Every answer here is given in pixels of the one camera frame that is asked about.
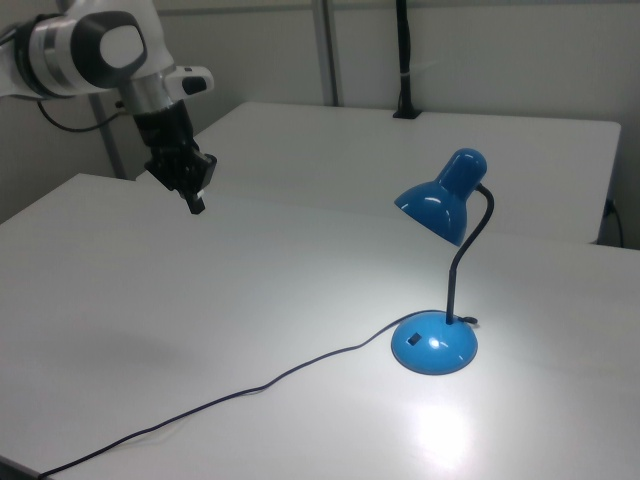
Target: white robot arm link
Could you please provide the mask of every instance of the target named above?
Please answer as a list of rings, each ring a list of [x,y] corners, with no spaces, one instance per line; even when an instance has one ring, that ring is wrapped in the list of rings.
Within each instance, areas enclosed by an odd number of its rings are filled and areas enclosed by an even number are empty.
[[[151,0],[76,0],[0,33],[0,97],[47,100],[117,89],[152,159],[145,167],[178,190],[192,213],[215,157],[200,153],[183,100],[213,88],[204,67],[177,67]]]

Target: white table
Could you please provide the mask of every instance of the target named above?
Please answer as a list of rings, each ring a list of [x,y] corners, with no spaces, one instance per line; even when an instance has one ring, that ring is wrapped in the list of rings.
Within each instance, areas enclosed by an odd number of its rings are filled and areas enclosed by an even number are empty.
[[[48,470],[444,308],[454,248],[396,217],[74,178],[0,226],[0,457]],[[639,284],[637,252],[488,233],[464,370],[387,333],[55,478],[635,480]]]
[[[246,103],[196,140],[219,160],[207,192],[387,217],[389,199],[435,178],[459,148],[476,148],[496,197],[490,231],[588,243],[598,237],[619,134],[612,122],[397,120],[387,110]],[[482,197],[469,207],[474,224]]]

